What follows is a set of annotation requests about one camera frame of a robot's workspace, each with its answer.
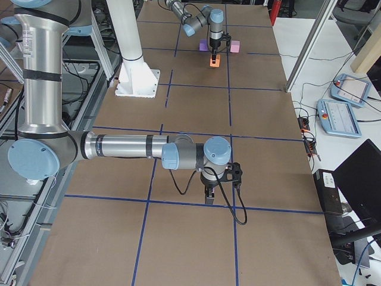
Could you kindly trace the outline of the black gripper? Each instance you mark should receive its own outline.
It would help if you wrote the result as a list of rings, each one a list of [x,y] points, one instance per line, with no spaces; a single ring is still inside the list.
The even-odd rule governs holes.
[[[211,181],[205,178],[201,179],[201,182],[204,184],[205,191],[205,204],[214,204],[214,188],[218,186],[217,181]]]
[[[215,63],[217,59],[218,48],[212,47],[211,53],[212,53],[212,62]]]

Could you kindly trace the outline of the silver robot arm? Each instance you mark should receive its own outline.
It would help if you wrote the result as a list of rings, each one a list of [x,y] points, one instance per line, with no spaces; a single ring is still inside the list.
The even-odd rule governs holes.
[[[220,136],[196,144],[187,135],[96,135],[93,132],[70,131],[62,120],[63,34],[72,24],[88,20],[90,1],[12,1],[14,14],[23,32],[23,77],[25,120],[18,139],[8,150],[11,168],[26,179],[44,180],[79,160],[95,157],[159,158],[170,170],[173,182],[182,195],[191,179],[200,172],[205,186],[205,203],[214,201],[214,188],[233,169],[228,163],[231,146]],[[209,27],[211,61],[218,59],[221,41],[229,43],[223,32],[224,12],[204,6],[192,16],[179,1],[165,1],[176,15],[187,36]],[[107,1],[123,63],[116,95],[153,98],[156,95],[159,70],[152,70],[144,60],[132,1]],[[172,170],[193,170],[186,190],[176,185]]]
[[[223,32],[224,12],[221,9],[205,5],[199,13],[193,16],[181,1],[164,1],[166,7],[180,20],[183,30],[188,37],[193,36],[204,26],[209,30],[209,50],[211,53],[210,66],[217,67],[220,56],[218,49],[222,41],[226,40]]]

